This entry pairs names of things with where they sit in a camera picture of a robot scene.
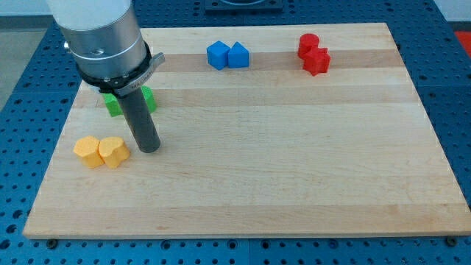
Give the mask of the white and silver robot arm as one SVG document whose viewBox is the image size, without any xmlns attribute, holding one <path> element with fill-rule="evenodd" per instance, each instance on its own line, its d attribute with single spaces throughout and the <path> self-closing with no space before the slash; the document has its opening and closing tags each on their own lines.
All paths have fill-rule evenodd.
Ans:
<svg viewBox="0 0 471 265">
<path fill-rule="evenodd" d="M 131 0 L 47 0 L 80 71 L 104 79 L 128 75 L 146 57 Z"/>
</svg>

